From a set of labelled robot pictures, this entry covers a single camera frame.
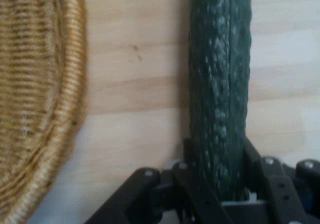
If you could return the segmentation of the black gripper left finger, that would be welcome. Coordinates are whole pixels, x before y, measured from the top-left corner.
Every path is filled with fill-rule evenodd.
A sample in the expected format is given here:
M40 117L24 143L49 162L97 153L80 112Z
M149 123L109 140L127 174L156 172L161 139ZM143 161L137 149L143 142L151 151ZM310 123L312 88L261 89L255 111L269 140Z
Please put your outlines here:
M88 224L158 224L175 211L180 224L231 224L210 187L199 177L190 139L183 159L160 172L139 168L86 221Z

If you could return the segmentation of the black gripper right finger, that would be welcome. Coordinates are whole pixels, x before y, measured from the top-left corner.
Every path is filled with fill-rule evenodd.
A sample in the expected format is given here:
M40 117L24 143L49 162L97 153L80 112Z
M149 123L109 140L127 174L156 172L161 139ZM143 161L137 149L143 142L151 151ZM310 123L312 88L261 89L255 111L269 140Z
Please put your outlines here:
M248 187L270 206L276 224L320 222L320 162L304 159L290 167L276 157L261 156L249 139L244 145Z

